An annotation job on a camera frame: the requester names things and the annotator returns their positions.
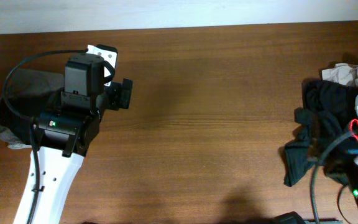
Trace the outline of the red black garment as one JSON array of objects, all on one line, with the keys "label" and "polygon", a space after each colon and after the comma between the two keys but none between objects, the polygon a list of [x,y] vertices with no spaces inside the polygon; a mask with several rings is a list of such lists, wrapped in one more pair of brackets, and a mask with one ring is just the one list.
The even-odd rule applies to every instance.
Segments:
[{"label": "red black garment", "polygon": [[352,119],[348,124],[348,129],[352,133],[352,138],[358,142],[358,134],[356,134],[356,131],[358,131],[358,119]]}]

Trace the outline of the dark teal black garment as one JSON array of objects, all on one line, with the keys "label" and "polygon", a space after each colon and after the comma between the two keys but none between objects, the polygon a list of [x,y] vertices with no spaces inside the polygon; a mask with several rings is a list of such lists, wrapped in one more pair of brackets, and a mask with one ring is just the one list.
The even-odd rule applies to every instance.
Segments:
[{"label": "dark teal black garment", "polygon": [[355,107],[358,87],[326,80],[304,85],[303,107],[294,111],[296,138],[284,145],[286,166],[284,184],[294,186],[310,170],[329,144],[346,133],[357,117]]}]

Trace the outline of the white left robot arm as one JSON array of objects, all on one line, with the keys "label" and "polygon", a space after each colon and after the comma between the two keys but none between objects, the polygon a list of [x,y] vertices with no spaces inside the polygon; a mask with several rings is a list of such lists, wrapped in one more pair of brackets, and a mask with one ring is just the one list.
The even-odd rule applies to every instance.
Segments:
[{"label": "white left robot arm", "polygon": [[116,52],[77,52],[57,101],[30,123],[29,174],[14,223],[58,223],[70,187],[107,110],[127,109],[133,82],[114,82]]}]

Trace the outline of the black logo t-shirt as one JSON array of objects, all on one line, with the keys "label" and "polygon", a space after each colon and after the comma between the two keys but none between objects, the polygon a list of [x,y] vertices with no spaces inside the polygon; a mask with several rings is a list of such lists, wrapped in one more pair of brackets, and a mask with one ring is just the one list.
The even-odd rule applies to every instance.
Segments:
[{"label": "black logo t-shirt", "polygon": [[[24,95],[23,97],[10,98],[13,108],[23,116],[29,118],[39,116],[46,108],[60,104],[60,89],[48,91],[38,95]],[[23,148],[30,144],[28,119],[22,119],[14,114],[0,99],[0,139],[8,142],[13,149]]]}]

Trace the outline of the grey folded shirt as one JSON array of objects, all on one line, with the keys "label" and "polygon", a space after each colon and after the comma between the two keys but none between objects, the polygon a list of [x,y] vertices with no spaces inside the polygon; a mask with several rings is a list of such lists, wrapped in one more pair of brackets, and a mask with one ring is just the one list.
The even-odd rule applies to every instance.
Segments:
[{"label": "grey folded shirt", "polygon": [[[6,97],[21,115],[38,116],[63,89],[60,73],[18,69],[9,80]],[[16,116],[0,98],[0,140],[11,149],[30,147],[30,121]]]}]

